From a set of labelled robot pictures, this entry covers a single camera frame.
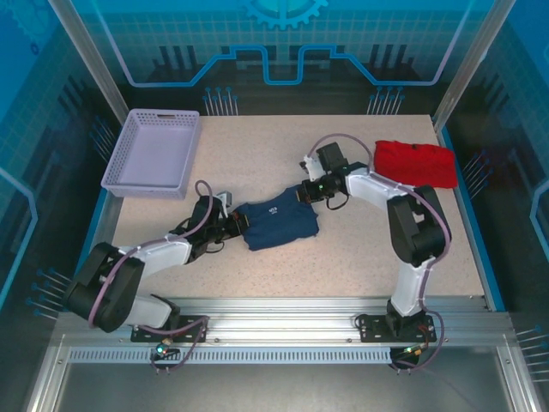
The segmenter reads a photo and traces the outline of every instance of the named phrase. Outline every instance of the blue wall panel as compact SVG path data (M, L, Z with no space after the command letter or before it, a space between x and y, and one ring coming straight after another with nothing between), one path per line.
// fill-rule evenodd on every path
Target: blue wall panel
M130 106L169 102L208 114L204 89L229 86L240 114L371 114L378 87L395 100L407 96L400 112L432 113L492 1L80 0L75 6ZM396 87L407 92L397 96ZM150 90L159 88L168 98Z
M517 0L448 122L518 330L549 329L548 18L546 2Z
M47 2L0 2L0 39L0 398L11 411L61 310L63 278L44 274L73 275L112 147L105 130L118 125Z

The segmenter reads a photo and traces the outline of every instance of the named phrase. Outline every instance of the robotic arm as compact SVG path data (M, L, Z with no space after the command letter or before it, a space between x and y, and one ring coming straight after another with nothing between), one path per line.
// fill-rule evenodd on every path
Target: robotic arm
M231 201L229 192L214 196L208 219L200 230L183 239L179 236L196 227L208 211L209 197L201 196L191 218L170 231L164 238L165 242L145 245L126 259L100 302L94 324L105 332L112 332L123 324L165 330L178 327L178 308L169 300L155 295L136 295L139 283L160 270L194 262L208 252L209 245L223 245L225 240L242 234L248 227L248 221L245 215L227 213ZM133 249L117 248L107 243L96 245L65 292L64 306L88 319L112 267Z
M365 317L360 319L364 332L361 332L361 339L364 338L363 342L393 342L396 338L416 342L418 328L425 327L431 331L430 341L436 340L432 318L422 310L421 299L425 292L425 269L443 253L445 237L431 212L417 201L417 197L423 198L446 223L436 192L430 186L402 186L359 162L349 164L337 143L321 147L317 156L318 159L306 156L302 163L309 179L298 189L299 201L326 200L329 206L329 200L340 192L347 199L358 197L376 205L388 214L391 243L401 261L387 314L384 317L361 315ZM201 196L191 218L167 234L165 241L145 244L124 260L100 300L93 317L94 325L105 332L123 324L174 330L184 322L179 309L169 300L155 295L138 296L137 289L147 276L171 266L189 264L206 253L212 243L223 245L225 240L239 236L248 228L246 216L227 213L231 194L223 192L214 197L205 224L183 239L182 234L197 228L205 219L208 203L209 197ZM133 249L107 243L95 246L63 297L65 307L88 319L113 266Z
M443 253L445 239L443 229L432 214L409 191L423 197L446 223L436 192L430 186L406 186L408 191L404 191L402 185L370 171L362 163L349 165L337 143L321 147L317 156L318 159L306 156L301 163L310 178L304 180L298 189L299 201L314 203L326 200L329 206L329 199L340 192L347 196L347 200L358 197L386 211L391 244L400 259L400 268L396 290L387 305L384 326L399 339L415 336L422 324L432 330L432 319L425 314L420 303L421 287L425 269Z

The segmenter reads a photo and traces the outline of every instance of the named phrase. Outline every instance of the plastic basket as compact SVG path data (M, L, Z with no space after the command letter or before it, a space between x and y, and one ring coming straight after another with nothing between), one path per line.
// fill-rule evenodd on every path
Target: plastic basket
M200 132L198 112L133 109L101 186L117 197L184 199Z

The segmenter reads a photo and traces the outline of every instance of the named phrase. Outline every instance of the speckled tabletop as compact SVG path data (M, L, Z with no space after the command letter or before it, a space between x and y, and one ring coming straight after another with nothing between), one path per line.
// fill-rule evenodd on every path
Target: speckled tabletop
M299 162L313 143L329 133L359 137L373 151L376 140L437 143L428 116L243 116L202 118L202 135L184 201L125 198L115 245L157 239L190 216L198 179L214 193L230 191L233 206L275 197L306 179ZM356 143L339 139L350 162L367 161ZM449 255L435 267L428 294L483 294L460 212L452 190L437 194L450 225ZM398 260L389 240L387 216L351 199L338 211L324 203L318 213L318 236L249 251L241 238L225 250L192 264L150 276L143 293L166 297L319 297L388 296L393 293Z

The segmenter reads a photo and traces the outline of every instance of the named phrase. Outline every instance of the folded cloth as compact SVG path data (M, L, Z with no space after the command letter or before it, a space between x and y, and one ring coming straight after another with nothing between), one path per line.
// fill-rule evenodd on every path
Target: folded cloth
M376 173L406 185L457 186L454 153L432 144L377 141L374 167Z
M308 238L318 233L317 214L310 204L301 203L298 186L262 203L244 203L236 208L246 215L250 227L243 236L251 251L259 251Z

